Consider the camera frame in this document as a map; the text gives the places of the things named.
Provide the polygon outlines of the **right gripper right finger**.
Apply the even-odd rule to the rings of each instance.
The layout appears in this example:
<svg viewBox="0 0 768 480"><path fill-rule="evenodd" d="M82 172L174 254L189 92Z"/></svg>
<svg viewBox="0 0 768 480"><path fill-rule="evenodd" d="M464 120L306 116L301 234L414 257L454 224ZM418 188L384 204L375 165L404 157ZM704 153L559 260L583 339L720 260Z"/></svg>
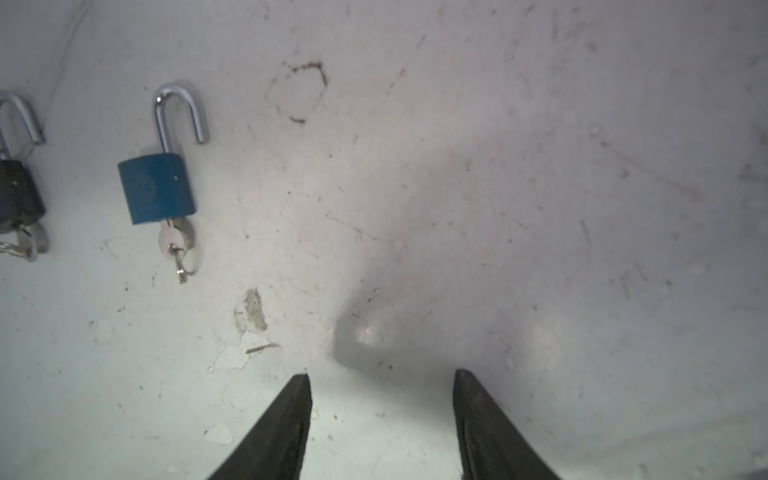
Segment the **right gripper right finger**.
<svg viewBox="0 0 768 480"><path fill-rule="evenodd" d="M452 398L464 479L559 480L474 373L455 372Z"/></svg>

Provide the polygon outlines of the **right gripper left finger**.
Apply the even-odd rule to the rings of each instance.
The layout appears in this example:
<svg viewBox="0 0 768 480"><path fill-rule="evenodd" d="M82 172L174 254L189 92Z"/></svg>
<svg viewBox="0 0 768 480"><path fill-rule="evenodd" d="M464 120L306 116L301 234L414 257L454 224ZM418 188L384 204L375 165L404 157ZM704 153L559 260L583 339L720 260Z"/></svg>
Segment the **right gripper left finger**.
<svg viewBox="0 0 768 480"><path fill-rule="evenodd" d="M212 479L296 480L312 413L309 375L291 377Z"/></svg>

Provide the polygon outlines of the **black padlock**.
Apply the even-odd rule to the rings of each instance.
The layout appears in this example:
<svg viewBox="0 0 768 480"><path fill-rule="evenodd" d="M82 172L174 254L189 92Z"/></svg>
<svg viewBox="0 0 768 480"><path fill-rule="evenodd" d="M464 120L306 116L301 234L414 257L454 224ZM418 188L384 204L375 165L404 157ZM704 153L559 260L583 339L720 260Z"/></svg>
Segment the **black padlock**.
<svg viewBox="0 0 768 480"><path fill-rule="evenodd" d="M1 92L1 106L11 105L21 117L30 142L43 145L45 139L35 113L27 100ZM7 234L37 223L46 213L39 190L27 167L15 160L1 135L1 233Z"/></svg>

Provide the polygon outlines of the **dark key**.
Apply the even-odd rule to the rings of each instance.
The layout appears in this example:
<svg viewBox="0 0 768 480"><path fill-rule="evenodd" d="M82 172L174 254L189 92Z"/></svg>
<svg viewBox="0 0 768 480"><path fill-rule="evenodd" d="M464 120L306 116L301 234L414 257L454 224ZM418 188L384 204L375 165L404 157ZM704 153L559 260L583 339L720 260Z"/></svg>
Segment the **dark key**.
<svg viewBox="0 0 768 480"><path fill-rule="evenodd" d="M194 229L191 222L186 217L161 221L158 245L162 253L173 262L179 284L184 285L189 277L184 258L194 247Z"/></svg>

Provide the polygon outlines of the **blue padlock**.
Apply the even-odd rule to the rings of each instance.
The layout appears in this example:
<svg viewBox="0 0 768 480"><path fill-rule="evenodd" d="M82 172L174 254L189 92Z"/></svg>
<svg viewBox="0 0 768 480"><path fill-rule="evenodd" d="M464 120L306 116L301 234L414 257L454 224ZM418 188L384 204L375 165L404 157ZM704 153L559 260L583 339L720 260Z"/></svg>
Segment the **blue padlock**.
<svg viewBox="0 0 768 480"><path fill-rule="evenodd" d="M167 106L174 98L181 100L187 108L196 143L204 145L209 141L204 109L197 96L179 83L160 86L154 94L152 107L160 151L118 164L124 197L134 225L187 217L196 212L184 157L173 150Z"/></svg>

